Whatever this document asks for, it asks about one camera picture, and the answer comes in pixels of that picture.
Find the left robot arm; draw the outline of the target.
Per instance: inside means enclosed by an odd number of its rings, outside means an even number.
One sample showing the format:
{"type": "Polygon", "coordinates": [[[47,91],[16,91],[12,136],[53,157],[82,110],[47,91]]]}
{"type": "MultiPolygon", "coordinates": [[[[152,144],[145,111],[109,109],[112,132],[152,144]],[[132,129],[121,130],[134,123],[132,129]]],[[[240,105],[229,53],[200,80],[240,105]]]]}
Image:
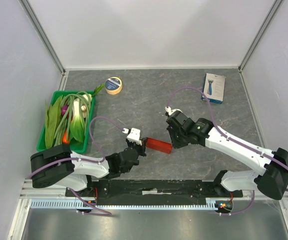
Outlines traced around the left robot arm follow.
{"type": "Polygon", "coordinates": [[[37,189],[59,185],[73,189],[83,197],[93,193],[91,178],[114,179],[128,173],[139,165],[138,158],[144,157],[146,138],[139,142],[127,142],[127,148],[101,158],[80,155],[67,144],[37,152],[30,157],[32,187],[37,189]]]}

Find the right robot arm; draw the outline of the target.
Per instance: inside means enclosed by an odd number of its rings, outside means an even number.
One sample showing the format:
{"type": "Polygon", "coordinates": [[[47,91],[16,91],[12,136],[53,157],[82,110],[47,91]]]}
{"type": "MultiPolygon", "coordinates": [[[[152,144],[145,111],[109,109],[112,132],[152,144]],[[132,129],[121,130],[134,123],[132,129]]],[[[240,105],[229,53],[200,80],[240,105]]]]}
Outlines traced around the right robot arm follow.
{"type": "Polygon", "coordinates": [[[212,185],[215,195],[224,197],[229,192],[259,190],[271,199],[283,198],[288,188],[288,151],[259,147],[229,134],[205,118],[193,121],[179,109],[166,107],[165,110],[173,148],[201,145],[220,151],[250,168],[238,172],[220,171],[212,185]]]}

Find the red paper box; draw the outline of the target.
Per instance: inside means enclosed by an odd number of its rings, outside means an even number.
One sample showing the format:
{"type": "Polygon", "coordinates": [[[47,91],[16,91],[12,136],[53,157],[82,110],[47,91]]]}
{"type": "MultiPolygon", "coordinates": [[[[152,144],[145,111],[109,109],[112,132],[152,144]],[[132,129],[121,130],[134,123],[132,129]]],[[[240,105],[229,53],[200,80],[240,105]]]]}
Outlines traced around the red paper box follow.
{"type": "Polygon", "coordinates": [[[172,151],[172,145],[170,143],[150,137],[147,138],[146,147],[166,154],[170,154],[172,151]]]}

